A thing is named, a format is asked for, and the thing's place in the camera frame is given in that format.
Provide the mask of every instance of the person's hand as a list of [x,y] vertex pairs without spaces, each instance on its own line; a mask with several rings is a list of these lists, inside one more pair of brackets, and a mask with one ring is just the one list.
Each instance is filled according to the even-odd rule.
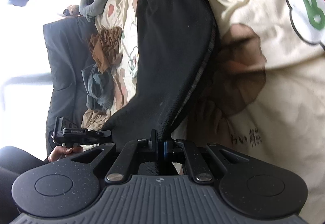
[[61,157],[62,154],[65,154],[65,157],[68,157],[69,155],[77,154],[77,153],[81,153],[81,152],[83,152],[83,148],[81,146],[73,147],[73,148],[56,146],[53,149],[53,151],[51,152],[51,154],[49,155],[48,161],[50,163],[55,162]]

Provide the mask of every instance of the gray neck pillow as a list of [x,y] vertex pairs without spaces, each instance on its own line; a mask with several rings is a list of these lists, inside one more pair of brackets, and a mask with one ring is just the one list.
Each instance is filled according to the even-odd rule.
[[87,5],[87,0],[80,0],[79,12],[90,22],[92,17],[103,13],[107,0],[94,0],[92,4]]

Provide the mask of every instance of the ribbed gray panel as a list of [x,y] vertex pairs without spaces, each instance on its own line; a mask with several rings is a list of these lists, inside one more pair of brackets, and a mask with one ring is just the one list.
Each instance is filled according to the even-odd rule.
[[109,186],[89,209],[75,216],[45,220],[22,214],[12,224],[306,224],[297,216],[261,221],[225,206],[210,186],[188,176],[133,175],[126,184]]

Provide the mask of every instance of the circular cap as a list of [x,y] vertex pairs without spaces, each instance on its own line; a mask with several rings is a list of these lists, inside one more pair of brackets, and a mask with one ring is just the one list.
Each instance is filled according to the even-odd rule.
[[195,178],[201,182],[207,182],[210,181],[212,179],[212,176],[210,174],[207,173],[201,173],[201,174],[197,174],[195,176]]
[[44,196],[59,196],[72,188],[72,180],[64,175],[47,175],[35,183],[37,192]]
[[257,175],[247,181],[247,187],[256,195],[276,196],[284,190],[285,185],[279,178],[269,175]]
[[121,180],[123,180],[123,177],[124,176],[122,174],[113,173],[113,174],[109,174],[107,176],[107,180],[113,181],[113,182],[115,182],[115,181],[121,181]]

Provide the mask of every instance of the black outline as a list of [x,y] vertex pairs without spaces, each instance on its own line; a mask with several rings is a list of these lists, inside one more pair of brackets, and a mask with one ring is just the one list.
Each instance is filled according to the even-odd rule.
[[323,44],[321,41],[319,41],[319,42],[317,42],[317,43],[310,43],[310,42],[306,41],[306,40],[305,40],[305,39],[300,35],[300,33],[299,33],[298,30],[296,29],[295,24],[294,24],[294,22],[293,22],[293,20],[292,20],[292,10],[293,10],[293,8],[291,7],[291,5],[290,5],[290,3],[289,3],[289,0],[286,0],[286,2],[287,2],[287,5],[288,5],[288,7],[289,7],[289,9],[290,9],[290,13],[289,13],[289,15],[290,15],[290,22],[291,22],[292,28],[294,29],[294,31],[295,31],[295,33],[298,35],[298,37],[299,37],[301,40],[303,40],[305,43],[309,44],[309,45],[318,45],[318,44],[320,44],[321,47],[325,50],[325,44]]

